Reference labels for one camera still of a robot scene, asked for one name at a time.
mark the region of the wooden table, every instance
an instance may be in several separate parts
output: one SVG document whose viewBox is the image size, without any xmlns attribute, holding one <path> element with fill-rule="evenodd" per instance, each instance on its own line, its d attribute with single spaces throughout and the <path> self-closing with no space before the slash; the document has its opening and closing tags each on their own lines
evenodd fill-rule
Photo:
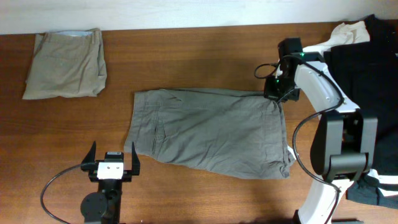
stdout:
<svg viewBox="0 0 398 224">
<path fill-rule="evenodd" d="M 301 37 L 304 46 L 326 41 L 338 23 L 284 24 L 199 29 L 103 32 L 108 79 L 96 98 L 21 100 L 32 60 L 34 35 L 0 36 L 0 220 L 56 223 L 40 207 L 39 195 L 56 173 L 78 164 L 94 140 L 97 159 L 122 151 L 135 91 L 159 88 L 262 90 L 256 65 L 276 62 L 277 44 Z M 302 94 L 284 106 L 290 142 L 296 125 L 313 112 Z M 298 135 L 310 167 L 317 120 Z M 311 178 L 294 164 L 287 180 L 241 180 L 140 156 L 141 175 L 123 187 L 126 223 L 267 223 L 291 218 L 303 204 Z M 97 185 L 74 171 L 48 189 L 49 210 L 81 223 L 80 202 Z M 396 210 L 343 199 L 334 218 L 395 223 Z"/>
</svg>

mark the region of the khaki fabric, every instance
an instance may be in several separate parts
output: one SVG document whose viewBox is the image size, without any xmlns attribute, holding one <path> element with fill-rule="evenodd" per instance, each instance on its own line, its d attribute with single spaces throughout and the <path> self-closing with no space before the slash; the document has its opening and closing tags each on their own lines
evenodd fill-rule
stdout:
<svg viewBox="0 0 398 224">
<path fill-rule="evenodd" d="M 93 29 L 81 36 L 62 33 L 66 32 L 36 35 L 22 99 L 96 96 L 105 88 L 101 31 Z"/>
</svg>

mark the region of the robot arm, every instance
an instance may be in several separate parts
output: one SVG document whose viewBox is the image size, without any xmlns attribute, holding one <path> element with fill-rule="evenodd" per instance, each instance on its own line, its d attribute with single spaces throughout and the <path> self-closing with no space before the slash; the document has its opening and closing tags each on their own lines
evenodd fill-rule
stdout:
<svg viewBox="0 0 398 224">
<path fill-rule="evenodd" d="M 122 196 L 122 183 L 131 182 L 134 175 L 139 175 L 139 162 L 134 143 L 132 143 L 131 170 L 124 170 L 123 152 L 107 152 L 105 160 L 95 161 L 96 143 L 81 162 L 92 164 L 82 166 L 88 172 L 91 182 L 98 183 L 98 191 L 87 195 L 80 205 L 81 214 L 87 224 L 119 224 Z"/>
<path fill-rule="evenodd" d="M 318 52 L 302 52 L 300 39 L 285 39 L 278 49 L 282 73 L 267 77 L 264 97 L 297 101 L 301 89 L 320 113 L 310 155 L 312 167 L 324 183 L 313 181 L 305 203 L 295 212 L 294 223 L 331 223 L 333 205 L 371 168 L 377 118 L 361 111 L 343 93 Z M 332 186 L 342 194 L 336 194 Z"/>
</svg>

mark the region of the white cloth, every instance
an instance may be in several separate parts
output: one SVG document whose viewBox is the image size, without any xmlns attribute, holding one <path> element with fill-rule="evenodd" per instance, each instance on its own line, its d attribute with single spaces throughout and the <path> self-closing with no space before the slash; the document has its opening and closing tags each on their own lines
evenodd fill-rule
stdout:
<svg viewBox="0 0 398 224">
<path fill-rule="evenodd" d="M 343 44 L 356 44 L 369 42 L 371 40 L 363 21 L 352 25 L 342 23 L 338 25 L 331 33 L 330 40 L 303 49 L 303 52 L 319 52 L 322 56 L 325 51 L 332 47 Z"/>
<path fill-rule="evenodd" d="M 398 184 L 398 176 L 379 175 L 375 169 L 371 169 L 368 173 L 368 176 L 376 178 L 379 180 L 380 184 Z M 393 190 L 384 190 L 381 188 L 379 188 L 379 190 L 385 197 L 398 195 L 398 192 Z"/>
</svg>

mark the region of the wrinkled fabric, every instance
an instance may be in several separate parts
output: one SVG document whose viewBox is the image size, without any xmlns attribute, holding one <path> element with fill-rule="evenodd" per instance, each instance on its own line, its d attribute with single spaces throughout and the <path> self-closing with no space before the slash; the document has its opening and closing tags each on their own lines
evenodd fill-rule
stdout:
<svg viewBox="0 0 398 224">
<path fill-rule="evenodd" d="M 342 23 L 331 32 L 330 39 L 324 43 L 303 48 L 303 52 L 319 52 L 321 55 L 332 47 L 344 44 L 369 42 L 370 36 L 363 21 L 347 25 Z"/>
<path fill-rule="evenodd" d="M 99 29 L 37 34 L 22 99 L 96 96 L 106 76 Z"/>
<path fill-rule="evenodd" d="M 281 105 L 257 91 L 135 93 L 126 152 L 133 141 L 157 161 L 242 179 L 285 179 L 294 162 Z"/>
</svg>

